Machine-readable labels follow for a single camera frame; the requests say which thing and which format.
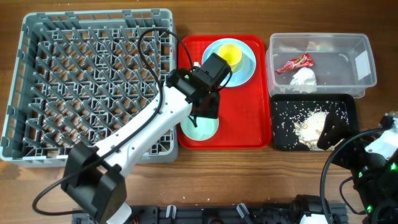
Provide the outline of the mint green bowl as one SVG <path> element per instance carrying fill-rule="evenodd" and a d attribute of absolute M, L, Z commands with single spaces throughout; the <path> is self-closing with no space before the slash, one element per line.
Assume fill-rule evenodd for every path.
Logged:
<path fill-rule="evenodd" d="M 196 126 L 188 117 L 180 123 L 184 135 L 194 141 L 205 141 L 210 139 L 218 130 L 219 119 L 196 117 Z"/>

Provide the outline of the white napkin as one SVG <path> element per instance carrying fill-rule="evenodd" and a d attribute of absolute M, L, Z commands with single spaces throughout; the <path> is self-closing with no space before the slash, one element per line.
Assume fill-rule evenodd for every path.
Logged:
<path fill-rule="evenodd" d="M 299 91 L 300 93 L 312 93 L 316 91 L 317 80 L 314 71 L 307 67 L 301 68 L 293 75 L 290 85 L 294 91 Z"/>

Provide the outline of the red snack wrapper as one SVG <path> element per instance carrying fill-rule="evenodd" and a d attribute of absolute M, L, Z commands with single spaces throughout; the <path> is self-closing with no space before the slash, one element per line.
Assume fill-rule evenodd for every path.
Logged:
<path fill-rule="evenodd" d="M 282 68 L 277 69 L 276 74 L 295 70 L 298 68 L 309 68 L 315 64 L 309 53 L 305 52 L 301 56 L 288 60 Z"/>

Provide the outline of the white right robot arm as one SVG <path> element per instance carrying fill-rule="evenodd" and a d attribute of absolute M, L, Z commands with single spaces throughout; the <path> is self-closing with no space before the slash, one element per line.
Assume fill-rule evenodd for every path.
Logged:
<path fill-rule="evenodd" d="M 397 112 L 386 113 L 376 129 L 358 132 L 334 114 L 328 114 L 317 142 L 320 149 L 335 149 L 323 166 L 320 205 L 304 212 L 301 223 L 335 223 L 325 198 L 331 164 L 351 172 L 350 181 L 359 194 L 363 223 L 397 223 Z"/>

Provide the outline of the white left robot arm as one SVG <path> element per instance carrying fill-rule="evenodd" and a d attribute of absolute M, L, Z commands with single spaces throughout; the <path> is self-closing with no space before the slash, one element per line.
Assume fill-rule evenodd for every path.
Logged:
<path fill-rule="evenodd" d="M 89 147 L 80 142 L 67 159 L 61 185 L 97 223 L 123 223 L 131 216 L 126 204 L 126 177 L 141 157 L 176 124 L 193 117 L 218 117 L 220 91 L 230 72 L 203 67 L 172 70 L 159 93 L 132 120 Z"/>

